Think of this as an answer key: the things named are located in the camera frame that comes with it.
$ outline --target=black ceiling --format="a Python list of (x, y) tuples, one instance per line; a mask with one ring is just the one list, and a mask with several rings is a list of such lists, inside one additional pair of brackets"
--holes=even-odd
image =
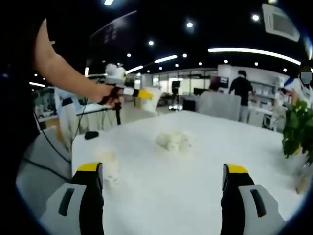
[[(115, 0), (111, 6), (104, 6), (104, 0), (56, 0), (49, 10), (48, 30), (56, 40), (55, 48), (76, 69), (83, 72), (88, 58), (89, 73), (104, 73), (106, 63), (120, 62), (126, 70), (144, 65), (144, 73), (177, 69), (216, 67), (227, 59), (229, 64), (254, 67), (288, 75), (297, 73), (297, 65), (270, 56), (251, 53), (208, 53), (209, 48), (241, 47), (276, 52), (302, 61), (307, 58), (302, 39), (298, 43), (265, 32), (262, 4), (267, 0), (219, 0), (219, 1), (179, 1), (179, 0)], [(278, 6), (292, 18), (303, 31), (312, 35), (310, 24), (311, 6), (300, 1), (278, 1)], [(123, 18), (116, 38), (104, 43), (105, 27), (89, 39), (96, 30), (115, 18), (130, 12)], [(258, 23), (252, 14), (261, 18)], [(187, 28), (191, 21), (193, 28)], [(154, 46), (148, 45), (153, 40)], [(172, 61), (154, 64), (156, 59), (177, 55)]]

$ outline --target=air conditioner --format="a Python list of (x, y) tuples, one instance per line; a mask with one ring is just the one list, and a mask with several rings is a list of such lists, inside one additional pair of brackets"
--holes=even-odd
[(264, 24), (266, 33), (288, 38), (295, 42), (300, 39), (300, 33), (290, 18), (278, 7), (263, 4)]

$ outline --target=green leaves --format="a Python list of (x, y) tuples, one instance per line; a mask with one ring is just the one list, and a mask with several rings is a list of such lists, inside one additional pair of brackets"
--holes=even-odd
[(313, 110), (307, 107), (305, 101), (298, 100), (296, 105), (287, 109), (283, 135), (286, 158), (301, 146), (302, 153), (307, 153), (307, 163), (313, 163)]

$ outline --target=face mask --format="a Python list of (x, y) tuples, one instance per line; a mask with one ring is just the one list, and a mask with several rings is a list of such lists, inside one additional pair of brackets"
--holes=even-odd
[(301, 72), (300, 78), (301, 78), (301, 81), (305, 85), (308, 85), (312, 80), (312, 73), (311, 72)]

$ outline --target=yellow controller tip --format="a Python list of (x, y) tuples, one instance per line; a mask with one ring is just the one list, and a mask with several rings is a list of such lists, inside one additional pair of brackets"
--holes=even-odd
[(147, 92), (146, 90), (140, 90), (138, 93), (138, 98), (152, 99), (153, 95), (150, 92)]

